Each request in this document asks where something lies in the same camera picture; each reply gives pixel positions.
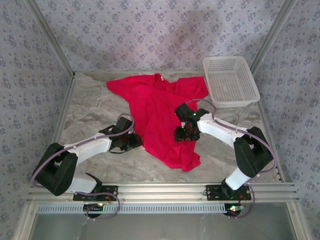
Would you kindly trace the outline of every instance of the laundry basket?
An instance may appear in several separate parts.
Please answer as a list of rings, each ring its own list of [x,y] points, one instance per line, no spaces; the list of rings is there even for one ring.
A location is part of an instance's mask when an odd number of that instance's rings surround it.
[[[203,68],[212,102],[217,108],[244,107],[259,101],[257,85],[244,57],[206,57]]]

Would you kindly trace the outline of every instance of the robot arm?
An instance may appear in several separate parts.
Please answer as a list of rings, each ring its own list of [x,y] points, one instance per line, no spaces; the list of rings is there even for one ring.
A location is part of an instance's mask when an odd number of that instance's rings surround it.
[[[117,147],[126,152],[141,146],[142,139],[137,134],[127,132],[113,136],[127,130],[131,125],[132,121],[120,117],[116,125],[102,129],[94,136],[80,142],[66,145],[52,143],[45,151],[33,174],[49,157],[63,149],[67,150],[49,161],[35,176],[35,180],[55,196],[63,193],[99,192],[101,181],[89,173],[75,173],[76,168],[80,163],[96,154],[105,153]]]
[[[177,127],[174,132],[177,142],[197,141],[200,133],[205,133],[234,148],[237,168],[221,183],[222,191],[228,197],[254,178],[273,159],[261,142],[245,134],[251,133],[267,142],[262,131],[257,127],[251,129],[238,127],[213,117],[202,108],[194,112],[185,103],[177,107],[174,112],[179,120],[185,123],[183,127]]]

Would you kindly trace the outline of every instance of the floral wallpaper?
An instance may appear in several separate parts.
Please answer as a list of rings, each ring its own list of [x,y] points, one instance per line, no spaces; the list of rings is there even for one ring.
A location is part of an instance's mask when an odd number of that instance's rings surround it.
[[[209,56],[249,65],[282,0],[37,0],[75,71],[202,70]]]
[[[23,0],[0,9],[0,240],[10,240],[70,78]]]
[[[283,168],[320,239],[320,2],[299,0],[255,76]]]

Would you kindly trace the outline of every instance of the glass panel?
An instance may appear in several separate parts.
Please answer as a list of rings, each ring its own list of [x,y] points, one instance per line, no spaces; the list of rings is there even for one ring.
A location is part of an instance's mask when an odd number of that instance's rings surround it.
[[[285,203],[259,203],[243,219],[222,214],[119,214],[87,221],[83,214],[38,214],[29,240],[294,240]]]

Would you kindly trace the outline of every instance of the marble surface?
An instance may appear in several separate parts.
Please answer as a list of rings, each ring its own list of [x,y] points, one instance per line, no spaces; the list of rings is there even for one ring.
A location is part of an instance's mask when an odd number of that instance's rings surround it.
[[[192,72],[160,73],[168,81],[199,75]],[[88,138],[114,124],[120,114],[129,113],[128,103],[109,91],[106,81],[140,74],[154,72],[77,73],[60,143],[71,144]],[[212,107],[205,102],[198,103],[198,107],[212,111]],[[217,110],[216,116],[241,127],[257,126],[264,131],[257,103],[246,107],[221,108]],[[189,172],[170,169],[143,147],[124,154],[97,154],[81,163],[76,171],[91,173],[103,182],[110,183],[205,183],[221,182],[237,166],[234,150],[212,136],[202,134],[196,143],[195,152],[200,155],[201,164]],[[273,172],[262,174],[254,181],[268,183],[278,181],[278,178],[276,172]]]

